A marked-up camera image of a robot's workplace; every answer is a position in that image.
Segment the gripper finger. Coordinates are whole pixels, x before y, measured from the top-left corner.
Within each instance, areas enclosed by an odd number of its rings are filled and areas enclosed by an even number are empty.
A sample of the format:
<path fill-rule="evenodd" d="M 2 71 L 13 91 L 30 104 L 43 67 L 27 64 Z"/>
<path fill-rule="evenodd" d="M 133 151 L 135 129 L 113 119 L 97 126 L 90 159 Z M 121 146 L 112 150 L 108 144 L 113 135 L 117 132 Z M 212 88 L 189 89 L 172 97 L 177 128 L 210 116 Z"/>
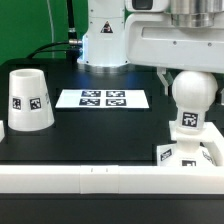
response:
<path fill-rule="evenodd" d="M 224 106 L 224 88 L 219 88 L 216 93 L 215 103 Z"/>
<path fill-rule="evenodd" d="M 161 83 L 164 86 L 164 93 L 166 95 L 171 95 L 172 93 L 172 84 L 173 77 L 167 68 L 158 67 L 157 68 L 157 76 L 159 77 Z"/>

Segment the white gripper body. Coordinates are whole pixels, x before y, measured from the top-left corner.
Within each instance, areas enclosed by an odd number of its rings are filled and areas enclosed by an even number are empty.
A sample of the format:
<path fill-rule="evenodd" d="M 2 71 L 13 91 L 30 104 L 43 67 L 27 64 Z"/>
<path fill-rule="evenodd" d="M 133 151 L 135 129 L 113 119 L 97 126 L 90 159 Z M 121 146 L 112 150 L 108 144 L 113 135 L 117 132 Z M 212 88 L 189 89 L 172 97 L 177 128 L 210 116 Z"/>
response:
<path fill-rule="evenodd" d="M 224 0 L 125 0 L 137 65 L 224 73 Z"/>

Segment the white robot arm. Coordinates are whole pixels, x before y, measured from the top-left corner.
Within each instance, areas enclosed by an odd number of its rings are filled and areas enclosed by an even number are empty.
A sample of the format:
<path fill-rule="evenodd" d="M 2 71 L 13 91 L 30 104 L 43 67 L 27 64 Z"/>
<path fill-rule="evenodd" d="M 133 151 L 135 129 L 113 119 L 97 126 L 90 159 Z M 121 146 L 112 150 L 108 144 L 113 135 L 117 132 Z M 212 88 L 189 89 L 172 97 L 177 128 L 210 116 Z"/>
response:
<path fill-rule="evenodd" d="M 88 0 L 82 68 L 116 70 L 129 63 L 156 69 L 224 74 L 224 0 Z"/>

